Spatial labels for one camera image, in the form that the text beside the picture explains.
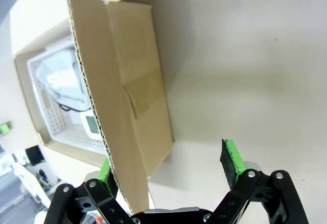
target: silver bolt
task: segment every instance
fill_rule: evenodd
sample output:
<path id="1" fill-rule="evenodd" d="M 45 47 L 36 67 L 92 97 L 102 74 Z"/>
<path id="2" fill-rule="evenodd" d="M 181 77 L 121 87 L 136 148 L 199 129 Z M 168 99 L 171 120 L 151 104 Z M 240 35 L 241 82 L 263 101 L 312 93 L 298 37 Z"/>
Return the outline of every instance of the silver bolt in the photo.
<path id="1" fill-rule="evenodd" d="M 211 214 L 206 214 L 204 217 L 203 217 L 203 221 L 206 222 L 209 217 L 211 216 Z"/>
<path id="2" fill-rule="evenodd" d="M 138 218 L 133 218 L 132 221 L 135 223 L 135 224 L 140 224 L 141 221 L 138 219 Z"/>
<path id="3" fill-rule="evenodd" d="M 255 177 L 255 172 L 254 171 L 249 171 L 247 174 L 250 178 Z"/>
<path id="4" fill-rule="evenodd" d="M 277 173 L 276 174 L 276 178 L 277 179 L 281 179 L 281 178 L 283 178 L 284 176 L 283 176 L 283 174 L 282 173 Z"/>
<path id="5" fill-rule="evenodd" d="M 94 187 L 96 185 L 96 182 L 91 182 L 90 187 Z"/>

